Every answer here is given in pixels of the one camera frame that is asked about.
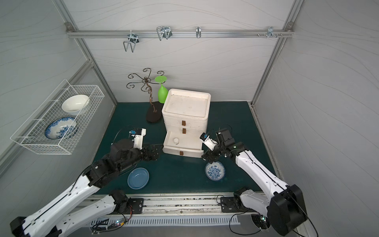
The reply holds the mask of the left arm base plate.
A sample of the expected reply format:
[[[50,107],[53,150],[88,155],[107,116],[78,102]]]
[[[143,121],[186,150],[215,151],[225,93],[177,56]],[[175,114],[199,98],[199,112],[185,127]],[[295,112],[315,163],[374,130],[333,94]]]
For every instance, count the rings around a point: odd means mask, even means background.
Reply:
[[[142,214],[144,207],[144,199],[143,198],[129,198],[127,203],[128,210],[127,213],[132,214]]]

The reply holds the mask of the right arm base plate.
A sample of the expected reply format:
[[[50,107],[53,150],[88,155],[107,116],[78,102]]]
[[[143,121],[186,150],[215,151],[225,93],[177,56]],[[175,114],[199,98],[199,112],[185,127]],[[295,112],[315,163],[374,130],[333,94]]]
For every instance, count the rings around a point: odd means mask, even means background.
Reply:
[[[238,197],[221,197],[219,205],[223,213],[238,213],[247,210]]]

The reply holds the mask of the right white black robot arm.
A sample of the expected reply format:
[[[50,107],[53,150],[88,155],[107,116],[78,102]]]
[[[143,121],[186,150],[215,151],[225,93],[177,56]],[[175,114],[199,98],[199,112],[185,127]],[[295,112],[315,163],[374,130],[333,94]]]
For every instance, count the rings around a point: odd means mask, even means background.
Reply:
[[[229,158],[260,187],[262,195],[251,189],[241,189],[237,193],[245,208],[259,214],[259,226],[269,222],[279,235],[286,236],[309,219],[303,192],[297,185],[290,186],[270,172],[249,148],[242,142],[235,142],[228,129],[221,129],[216,137],[213,140],[206,133],[200,135],[208,148],[202,158],[210,164],[220,157]]]

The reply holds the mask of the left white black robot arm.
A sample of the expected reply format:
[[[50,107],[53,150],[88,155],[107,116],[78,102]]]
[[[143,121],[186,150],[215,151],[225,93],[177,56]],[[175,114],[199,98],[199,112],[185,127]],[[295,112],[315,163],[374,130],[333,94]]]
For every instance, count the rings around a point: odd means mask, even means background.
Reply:
[[[16,217],[10,223],[15,237],[63,237],[81,228],[91,220],[118,212],[132,211],[132,204],[122,190],[113,190],[100,201],[76,208],[82,201],[125,173],[141,161],[156,161],[162,144],[134,146],[134,141],[121,139],[110,152],[89,165],[76,181],[49,204],[27,217]]]

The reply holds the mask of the drawer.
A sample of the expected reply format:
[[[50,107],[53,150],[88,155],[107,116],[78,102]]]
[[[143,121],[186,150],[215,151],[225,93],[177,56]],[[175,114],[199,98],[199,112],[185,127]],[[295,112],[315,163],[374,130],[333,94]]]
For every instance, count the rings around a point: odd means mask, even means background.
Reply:
[[[179,144],[175,144],[173,139],[178,138]],[[163,152],[170,155],[184,156],[190,158],[201,158],[204,151],[199,135],[188,135],[176,132],[167,132],[163,144]]]

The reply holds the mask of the white three-drawer cabinet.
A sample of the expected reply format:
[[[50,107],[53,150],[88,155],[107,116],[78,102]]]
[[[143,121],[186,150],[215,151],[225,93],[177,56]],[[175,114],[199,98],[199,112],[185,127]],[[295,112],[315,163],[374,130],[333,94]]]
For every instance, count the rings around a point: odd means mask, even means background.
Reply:
[[[199,135],[207,131],[211,94],[170,89],[162,109],[166,131]]]

